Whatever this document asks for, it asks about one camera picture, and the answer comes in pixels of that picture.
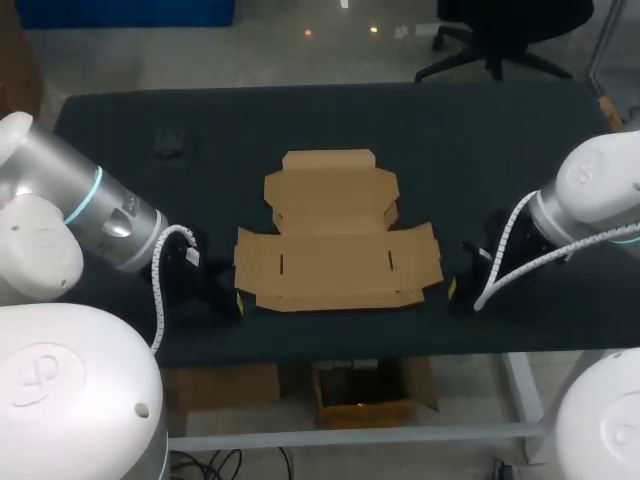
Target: black table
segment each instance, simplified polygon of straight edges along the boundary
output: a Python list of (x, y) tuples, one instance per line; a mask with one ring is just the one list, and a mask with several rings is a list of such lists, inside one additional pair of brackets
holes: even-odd
[[(183, 127), (187, 157), (152, 154), (156, 129)], [(265, 175), (288, 150), (370, 148), (396, 172), (397, 228), (431, 221), (445, 284), (423, 305), (366, 312), (254, 310), (215, 326), (200, 305), (170, 312), (163, 366), (640, 345), (640, 269), (610, 245), (500, 292), (480, 315), (452, 315), (446, 287), (467, 266), (462, 240), (551, 180), (580, 142), (608, 131), (572, 82), (390, 84), (157, 91), (69, 99), (56, 131), (173, 222), (198, 225), (231, 257), (238, 226), (273, 232)], [(65, 301), (110, 311), (152, 338), (151, 288), (87, 258)]]

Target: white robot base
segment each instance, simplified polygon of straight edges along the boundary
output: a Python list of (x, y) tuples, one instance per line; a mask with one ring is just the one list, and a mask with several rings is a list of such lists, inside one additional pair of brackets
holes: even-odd
[(90, 307), (3, 307), (0, 478), (168, 480), (160, 370), (119, 318)]
[(565, 396), (556, 438), (567, 480), (640, 478), (640, 348), (583, 373)]

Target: black office chair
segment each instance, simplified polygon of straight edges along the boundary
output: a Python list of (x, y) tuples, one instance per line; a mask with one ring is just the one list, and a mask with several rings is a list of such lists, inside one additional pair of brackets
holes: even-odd
[(503, 60), (572, 79), (573, 75), (562, 67), (527, 52), (527, 46), (568, 33), (591, 15), (592, 0), (438, 0), (438, 18), (464, 22), (471, 31), (440, 26), (433, 50), (442, 50), (445, 36), (466, 46), (460, 53), (420, 70), (415, 81), (482, 59), (494, 80), (502, 80)]

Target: white cable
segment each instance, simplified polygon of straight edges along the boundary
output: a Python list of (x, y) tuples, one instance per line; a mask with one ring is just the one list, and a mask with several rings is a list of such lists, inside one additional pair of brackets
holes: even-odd
[(477, 312), (484, 307), (489, 298), (493, 294), (495, 294), (502, 287), (508, 285), (518, 277), (521, 277), (525, 273), (530, 272), (531, 270), (535, 270), (542, 265), (545, 265), (549, 262), (553, 262), (558, 258), (562, 258), (566, 255), (573, 254), (578, 250), (582, 250), (583, 248), (590, 247), (592, 245), (596, 245), (598, 243), (611, 240), (617, 237), (623, 237), (625, 235), (630, 235), (632, 233), (640, 232), (640, 222), (638, 223), (630, 223), (628, 225), (623, 225), (622, 227), (613, 228), (611, 230), (607, 230), (606, 232), (596, 233), (595, 235), (591, 235), (590, 237), (583, 238), (582, 240), (578, 240), (570, 245), (566, 245), (564, 247), (558, 248), (553, 252), (549, 252), (541, 257), (536, 258), (535, 260), (530, 261), (529, 263), (525, 263), (521, 267), (516, 268), (513, 272), (508, 273), (496, 283), (491, 285), (488, 289), (485, 289), (484, 292), (478, 297), (476, 302), (473, 305), (473, 309)]
[(189, 245), (196, 248), (196, 237), (193, 232), (187, 227), (182, 225), (171, 225), (165, 228), (158, 240), (156, 240), (156, 246), (153, 249), (153, 256), (151, 257), (151, 286), (153, 288), (153, 299), (156, 304), (156, 335), (151, 344), (151, 353), (154, 355), (160, 348), (162, 343), (162, 337), (164, 336), (164, 305), (162, 303), (162, 290), (160, 288), (160, 257), (162, 255), (162, 247), (167, 238), (173, 233), (180, 232), (189, 242)]
[(489, 279), (487, 280), (486, 285), (484, 286), (484, 290), (482, 293), (486, 292), (491, 286), (495, 283), (496, 277), (498, 276), (498, 272), (500, 271), (500, 265), (502, 264), (502, 257), (504, 256), (504, 250), (507, 246), (507, 241), (509, 240), (509, 236), (511, 235), (511, 230), (513, 229), (513, 224), (516, 222), (518, 215), (525, 207), (527, 202), (533, 197), (538, 190), (535, 192), (528, 193), (524, 196), (522, 200), (518, 202), (516, 208), (513, 209), (511, 215), (509, 215), (509, 219), (507, 220), (507, 224), (504, 226), (504, 230), (502, 230), (502, 236), (500, 237), (500, 241), (498, 242), (498, 249), (496, 250), (495, 255), (493, 256), (493, 265), (491, 266), (491, 273), (489, 274)]

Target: brown box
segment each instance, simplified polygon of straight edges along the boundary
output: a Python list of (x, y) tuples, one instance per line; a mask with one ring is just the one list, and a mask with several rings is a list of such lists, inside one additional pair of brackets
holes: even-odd
[(320, 372), (314, 368), (314, 388), (318, 404), (318, 422), (329, 428), (383, 428), (405, 425), (414, 405), (420, 403), (438, 410), (438, 393), (431, 376), (429, 357), (399, 359), (405, 398), (381, 403), (325, 405)]
[(276, 364), (164, 369), (162, 380), (171, 411), (264, 405), (280, 398)]
[(0, 0), (0, 118), (21, 110), (38, 116), (42, 79), (13, 0)]
[(430, 223), (387, 231), (398, 195), (369, 150), (287, 153), (264, 189), (280, 235), (239, 229), (236, 287), (277, 311), (424, 301), (422, 288), (442, 281), (438, 243)]

